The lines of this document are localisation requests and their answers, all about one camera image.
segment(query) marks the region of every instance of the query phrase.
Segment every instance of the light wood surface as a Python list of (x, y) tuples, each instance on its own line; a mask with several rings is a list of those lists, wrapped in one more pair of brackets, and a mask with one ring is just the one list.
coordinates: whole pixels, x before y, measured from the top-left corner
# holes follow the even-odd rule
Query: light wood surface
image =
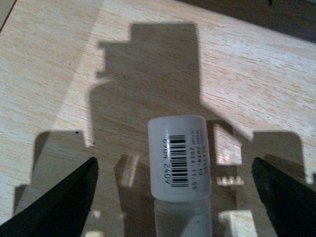
[(180, 1), (19, 0), (0, 55), (1, 223), (96, 156), (82, 236), (155, 236), (147, 122), (167, 115), (208, 120), (214, 236), (276, 236), (256, 156), (315, 189), (310, 41)]

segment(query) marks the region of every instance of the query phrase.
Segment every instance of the white bottle cap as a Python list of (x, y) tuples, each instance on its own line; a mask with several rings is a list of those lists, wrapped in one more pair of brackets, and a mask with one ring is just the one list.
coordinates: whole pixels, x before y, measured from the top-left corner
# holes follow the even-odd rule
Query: white bottle cap
[(209, 197), (210, 164), (206, 120), (170, 116), (148, 123), (152, 195), (168, 202)]
[(166, 202), (156, 199), (155, 222), (157, 237), (210, 237), (210, 200)]

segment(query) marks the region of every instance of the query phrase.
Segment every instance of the barcode label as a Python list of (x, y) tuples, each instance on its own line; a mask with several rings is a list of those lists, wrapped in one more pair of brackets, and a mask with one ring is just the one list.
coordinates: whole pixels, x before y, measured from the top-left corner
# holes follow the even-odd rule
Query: barcode label
[(171, 163), (171, 186), (188, 187), (188, 161), (186, 136), (169, 136), (170, 141), (170, 163)]

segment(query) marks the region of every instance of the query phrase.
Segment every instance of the wooden table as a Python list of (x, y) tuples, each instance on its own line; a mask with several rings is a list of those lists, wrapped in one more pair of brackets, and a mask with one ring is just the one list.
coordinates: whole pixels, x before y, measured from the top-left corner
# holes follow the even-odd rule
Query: wooden table
[(309, 23), (282, 34), (229, 7), (19, 0), (0, 34), (0, 222), (96, 156), (82, 236), (155, 236), (147, 122), (194, 114), (209, 125), (214, 236), (276, 236), (251, 164), (276, 155), (315, 189), (315, 21), (287, 11)]

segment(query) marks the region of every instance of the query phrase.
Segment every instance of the plastic bottle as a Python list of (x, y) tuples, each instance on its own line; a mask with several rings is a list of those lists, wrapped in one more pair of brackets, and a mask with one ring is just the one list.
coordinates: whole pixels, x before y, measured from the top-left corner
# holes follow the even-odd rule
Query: plastic bottle
[(148, 123), (157, 237), (210, 237), (210, 164), (206, 120), (169, 116)]
[(151, 191), (159, 200), (189, 202), (209, 197), (206, 120), (169, 116), (148, 123)]

